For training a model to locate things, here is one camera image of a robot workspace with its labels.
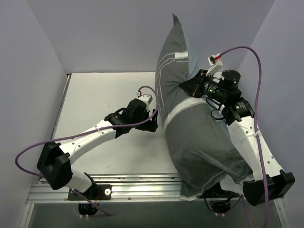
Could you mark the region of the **pillowcase grey outside blue inside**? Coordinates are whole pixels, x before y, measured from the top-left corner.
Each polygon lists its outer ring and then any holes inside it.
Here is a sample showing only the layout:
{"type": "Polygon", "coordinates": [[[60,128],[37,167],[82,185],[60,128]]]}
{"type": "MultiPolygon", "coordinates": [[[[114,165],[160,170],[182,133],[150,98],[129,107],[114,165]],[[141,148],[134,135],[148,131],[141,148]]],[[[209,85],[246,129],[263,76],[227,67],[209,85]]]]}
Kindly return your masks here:
{"type": "Polygon", "coordinates": [[[178,17],[162,46],[155,72],[159,115],[171,160],[181,179],[180,197],[195,200],[226,176],[241,184],[252,169],[233,145],[226,124],[204,98],[180,88],[199,72],[178,17]]]}

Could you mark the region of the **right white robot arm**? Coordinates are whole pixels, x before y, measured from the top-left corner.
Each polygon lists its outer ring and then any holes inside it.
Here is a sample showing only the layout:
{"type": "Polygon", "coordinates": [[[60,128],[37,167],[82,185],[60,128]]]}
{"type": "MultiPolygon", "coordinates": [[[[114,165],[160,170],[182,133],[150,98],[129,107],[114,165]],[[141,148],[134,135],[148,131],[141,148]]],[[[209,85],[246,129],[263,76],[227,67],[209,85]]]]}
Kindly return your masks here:
{"type": "Polygon", "coordinates": [[[283,198],[295,182],[291,172],[285,172],[276,161],[255,125],[255,113],[250,102],[238,88],[240,73],[225,70],[220,77],[208,76],[200,70],[191,80],[179,85],[192,97],[206,97],[224,117],[232,143],[253,171],[253,180],[236,184],[227,176],[211,184],[212,193],[222,196],[233,191],[245,196],[256,206],[268,200],[283,198]]]}

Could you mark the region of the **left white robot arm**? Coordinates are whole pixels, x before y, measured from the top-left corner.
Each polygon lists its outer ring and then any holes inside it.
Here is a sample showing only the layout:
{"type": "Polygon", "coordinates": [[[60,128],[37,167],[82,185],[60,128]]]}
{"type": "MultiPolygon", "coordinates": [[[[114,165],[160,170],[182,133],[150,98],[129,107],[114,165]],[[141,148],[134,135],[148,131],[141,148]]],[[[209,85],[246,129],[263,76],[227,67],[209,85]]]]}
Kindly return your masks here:
{"type": "Polygon", "coordinates": [[[150,120],[149,105],[152,96],[144,94],[133,99],[126,108],[109,114],[94,127],[67,142],[44,144],[37,169],[53,190],[62,187],[75,189],[84,199],[96,199],[101,190],[87,173],[72,170],[72,164],[95,147],[127,134],[135,128],[155,132],[158,128],[157,115],[150,120]]]}

